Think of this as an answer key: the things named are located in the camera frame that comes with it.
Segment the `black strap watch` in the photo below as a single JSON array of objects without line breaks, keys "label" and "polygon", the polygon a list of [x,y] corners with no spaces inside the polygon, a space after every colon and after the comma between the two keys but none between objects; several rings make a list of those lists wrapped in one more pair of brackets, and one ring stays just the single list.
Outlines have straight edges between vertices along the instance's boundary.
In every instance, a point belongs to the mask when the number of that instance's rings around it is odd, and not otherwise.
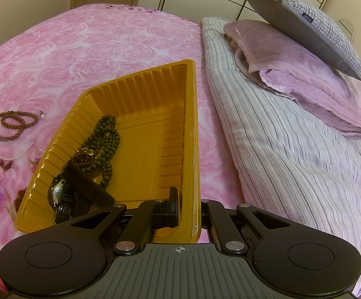
[{"label": "black strap watch", "polygon": [[89,200],[83,194],[77,194],[75,187],[63,180],[60,175],[53,178],[47,198],[54,211],[55,225],[85,215],[90,210]]}]

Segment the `round wall mirror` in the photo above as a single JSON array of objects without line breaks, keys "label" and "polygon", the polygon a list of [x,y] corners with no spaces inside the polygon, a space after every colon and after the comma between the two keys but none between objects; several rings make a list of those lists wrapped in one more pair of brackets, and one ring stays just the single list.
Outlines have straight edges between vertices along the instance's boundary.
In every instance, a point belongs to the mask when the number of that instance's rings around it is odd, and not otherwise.
[{"label": "round wall mirror", "polygon": [[337,20],[336,23],[341,28],[341,30],[344,32],[345,36],[348,38],[348,40],[352,43],[354,38],[354,27],[350,20],[348,19],[340,19]]}]

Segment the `orange plastic tray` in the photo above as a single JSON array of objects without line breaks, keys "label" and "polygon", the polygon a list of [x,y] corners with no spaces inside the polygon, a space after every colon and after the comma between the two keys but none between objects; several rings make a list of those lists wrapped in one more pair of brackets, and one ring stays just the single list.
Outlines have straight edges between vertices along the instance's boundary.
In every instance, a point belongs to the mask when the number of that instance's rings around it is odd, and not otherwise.
[{"label": "orange plastic tray", "polygon": [[170,188],[176,188],[178,225],[159,229],[155,241],[197,242],[201,205],[193,60],[143,70],[83,92],[53,135],[30,180],[17,212],[17,229],[30,233],[52,226],[49,186],[104,115],[116,118],[120,135],[107,192],[116,202],[135,209],[143,201],[167,198]]}]

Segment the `grey checked pillow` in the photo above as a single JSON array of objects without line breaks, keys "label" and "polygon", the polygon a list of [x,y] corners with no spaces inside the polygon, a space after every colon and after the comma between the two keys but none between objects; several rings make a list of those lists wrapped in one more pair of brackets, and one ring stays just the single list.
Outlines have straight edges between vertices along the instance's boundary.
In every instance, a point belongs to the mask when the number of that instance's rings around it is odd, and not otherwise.
[{"label": "grey checked pillow", "polygon": [[361,60],[340,26],[304,0],[246,0],[270,25],[325,64],[361,81]]}]

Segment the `black rectangular case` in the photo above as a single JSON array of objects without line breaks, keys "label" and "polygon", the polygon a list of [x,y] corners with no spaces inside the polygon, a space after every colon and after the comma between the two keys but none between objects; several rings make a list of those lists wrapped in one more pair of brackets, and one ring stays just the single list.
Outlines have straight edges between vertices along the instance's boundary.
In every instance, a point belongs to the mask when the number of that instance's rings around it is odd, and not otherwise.
[{"label": "black rectangular case", "polygon": [[115,203],[115,198],[113,196],[83,173],[82,170],[76,167],[72,161],[68,161],[64,165],[61,177],[71,186],[75,187],[76,191],[83,194],[94,205],[97,205],[100,208],[107,207]]}]

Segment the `purple pillow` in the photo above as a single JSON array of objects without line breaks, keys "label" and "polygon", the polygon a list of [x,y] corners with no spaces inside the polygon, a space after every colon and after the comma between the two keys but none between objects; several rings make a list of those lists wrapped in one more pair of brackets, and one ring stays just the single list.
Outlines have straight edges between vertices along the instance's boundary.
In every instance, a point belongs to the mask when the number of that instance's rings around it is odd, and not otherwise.
[{"label": "purple pillow", "polygon": [[246,77],[294,101],[341,134],[361,135],[361,81],[325,64],[267,23],[229,22],[224,33]]}]

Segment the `pink floral blanket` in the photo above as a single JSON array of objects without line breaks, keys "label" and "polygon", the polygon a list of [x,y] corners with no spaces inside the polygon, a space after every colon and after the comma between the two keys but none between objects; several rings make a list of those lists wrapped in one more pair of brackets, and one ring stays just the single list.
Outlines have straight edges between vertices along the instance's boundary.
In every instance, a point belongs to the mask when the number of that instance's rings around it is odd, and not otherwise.
[{"label": "pink floral blanket", "polygon": [[198,23],[143,7],[90,4],[0,46],[0,113],[45,116],[17,140],[0,141],[0,249],[19,236],[15,218],[32,174],[82,92],[185,59],[196,64],[201,196],[233,208],[243,193],[207,82]]}]

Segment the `striped grey duvet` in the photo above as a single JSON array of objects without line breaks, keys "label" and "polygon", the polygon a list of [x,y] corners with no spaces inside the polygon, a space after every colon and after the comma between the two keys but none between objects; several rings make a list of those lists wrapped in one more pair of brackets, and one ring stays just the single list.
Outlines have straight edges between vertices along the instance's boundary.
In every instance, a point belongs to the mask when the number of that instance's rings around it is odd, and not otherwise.
[{"label": "striped grey duvet", "polygon": [[[204,18],[207,80],[247,203],[361,253],[361,137],[344,137],[236,67],[225,20]],[[361,296],[361,276],[354,289]]]}]

